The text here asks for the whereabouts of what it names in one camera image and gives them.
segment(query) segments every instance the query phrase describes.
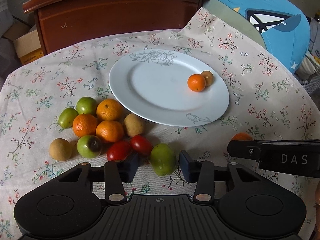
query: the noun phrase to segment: blue inflatable chair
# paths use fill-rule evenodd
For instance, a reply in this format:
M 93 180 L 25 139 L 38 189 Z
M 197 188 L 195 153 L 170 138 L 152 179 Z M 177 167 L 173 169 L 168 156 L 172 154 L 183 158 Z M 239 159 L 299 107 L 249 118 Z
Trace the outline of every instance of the blue inflatable chair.
M 310 42 L 309 22 L 295 5 L 287 0 L 218 1 L 247 19 L 261 34 L 265 48 L 295 73 Z

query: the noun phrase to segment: dark spot on fruit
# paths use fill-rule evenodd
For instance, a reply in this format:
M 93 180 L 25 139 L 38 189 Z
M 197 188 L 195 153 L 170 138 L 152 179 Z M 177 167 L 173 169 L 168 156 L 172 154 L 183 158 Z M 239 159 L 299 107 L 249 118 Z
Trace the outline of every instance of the dark spot on fruit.
M 91 137 L 88 140 L 88 148 L 90 149 L 90 151 L 98 152 L 100 151 L 101 147 L 102 147 L 102 143 L 97 137 Z

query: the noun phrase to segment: ribbed black surface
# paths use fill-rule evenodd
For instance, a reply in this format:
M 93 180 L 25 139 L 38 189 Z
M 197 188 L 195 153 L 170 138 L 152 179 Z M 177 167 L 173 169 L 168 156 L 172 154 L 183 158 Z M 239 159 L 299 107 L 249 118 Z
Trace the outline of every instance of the ribbed black surface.
M 209 206 L 187 196 L 134 195 L 110 206 L 91 229 L 69 240 L 249 240 L 227 228 Z M 287 240 L 299 240 L 290 236 Z

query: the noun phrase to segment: table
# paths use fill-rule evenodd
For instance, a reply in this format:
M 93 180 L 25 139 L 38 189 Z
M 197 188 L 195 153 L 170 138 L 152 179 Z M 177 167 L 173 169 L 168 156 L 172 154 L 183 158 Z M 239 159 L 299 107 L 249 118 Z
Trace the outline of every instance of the table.
M 58 50 L 14 71 L 0 92 L 0 235 L 18 239 L 13 217 L 18 199 L 81 162 L 102 166 L 102 154 L 95 159 L 75 154 L 66 162 L 49 157 L 55 138 L 76 145 L 72 129 L 63 130 L 57 118 L 66 107 L 75 107 L 83 96 L 101 101 L 113 98 L 108 74 L 121 57 L 141 49 L 170 49 L 191 55 L 212 67 L 224 79 L 230 104 L 215 122 L 197 127 L 171 127 L 146 122 L 145 136 L 155 145 L 168 143 L 176 153 L 185 149 L 194 159 L 226 166 L 234 161 L 227 144 L 238 132 L 254 139 L 319 139 L 320 112 L 299 82 L 279 61 L 254 41 L 201 8 L 179 32 L 164 30 L 128 33 L 84 41 Z M 257 163 L 237 162 L 299 195 L 307 206 L 300 231 L 308 239 L 315 224 L 314 192 L 318 179 L 259 170 Z M 188 184 L 178 168 L 170 176 L 158 177 L 151 165 L 141 166 L 132 183 L 131 194 L 189 194 Z M 95 183 L 94 193 L 104 197 L 103 183 Z M 217 183 L 216 198 L 225 193 Z

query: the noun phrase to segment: white star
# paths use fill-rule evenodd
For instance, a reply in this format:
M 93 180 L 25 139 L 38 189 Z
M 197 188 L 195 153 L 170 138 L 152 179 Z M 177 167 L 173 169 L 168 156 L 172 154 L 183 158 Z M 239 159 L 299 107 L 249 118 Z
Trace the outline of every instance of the white star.
M 294 62 L 294 60 L 293 60 L 293 65 L 291 66 L 291 68 L 293 69 L 293 71 L 295 70 L 295 68 L 296 68 L 297 65 L 298 65 L 298 64 L 296 64 L 296 63 Z

